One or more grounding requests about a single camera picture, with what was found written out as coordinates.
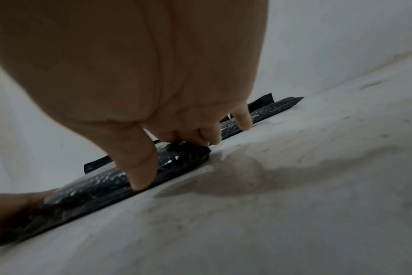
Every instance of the white surface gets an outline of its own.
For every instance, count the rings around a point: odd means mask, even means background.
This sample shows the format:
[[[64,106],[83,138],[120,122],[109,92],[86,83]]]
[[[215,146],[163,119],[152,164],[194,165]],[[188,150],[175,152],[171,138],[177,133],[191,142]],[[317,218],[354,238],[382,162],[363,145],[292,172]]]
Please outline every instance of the white surface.
[[[1,248],[1,274],[412,275],[412,56],[225,140],[196,171]]]
[[[320,92],[412,52],[412,0],[270,2],[250,101]],[[65,185],[105,155],[50,121],[2,73],[0,86],[0,157],[15,192]]]

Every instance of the wall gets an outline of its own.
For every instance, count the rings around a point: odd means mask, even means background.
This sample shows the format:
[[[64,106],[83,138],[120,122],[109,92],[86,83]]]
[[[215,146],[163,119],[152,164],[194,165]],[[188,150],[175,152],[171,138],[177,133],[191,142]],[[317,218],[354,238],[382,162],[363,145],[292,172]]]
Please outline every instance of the wall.
[[[412,52],[412,0],[271,0],[250,101],[307,96]],[[0,158],[15,192],[62,186],[104,153],[53,123],[0,72]]]

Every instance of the skin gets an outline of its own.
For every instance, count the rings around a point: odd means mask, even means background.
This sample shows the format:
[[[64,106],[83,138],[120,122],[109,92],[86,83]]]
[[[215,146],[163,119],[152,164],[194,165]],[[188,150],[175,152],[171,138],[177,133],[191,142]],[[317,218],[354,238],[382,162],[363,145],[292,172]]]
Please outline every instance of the skin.
[[[165,142],[221,141],[257,73],[267,0],[0,1],[0,65],[58,123],[106,151],[134,189]]]

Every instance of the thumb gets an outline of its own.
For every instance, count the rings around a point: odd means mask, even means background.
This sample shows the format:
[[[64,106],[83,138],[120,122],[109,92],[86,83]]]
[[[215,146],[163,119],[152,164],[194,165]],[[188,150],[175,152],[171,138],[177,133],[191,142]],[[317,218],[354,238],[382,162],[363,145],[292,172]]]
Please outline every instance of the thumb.
[[[153,141],[138,123],[114,127],[99,125],[87,129],[86,138],[101,147],[126,173],[134,190],[148,187],[156,177],[158,153]]]

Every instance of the white floor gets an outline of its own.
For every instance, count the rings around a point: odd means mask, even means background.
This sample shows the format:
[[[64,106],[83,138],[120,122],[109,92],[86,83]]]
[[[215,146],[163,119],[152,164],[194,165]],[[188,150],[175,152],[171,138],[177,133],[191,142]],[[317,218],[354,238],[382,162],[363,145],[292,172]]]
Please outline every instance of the white floor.
[[[1,248],[1,274],[411,275],[412,55],[225,140],[188,175]]]

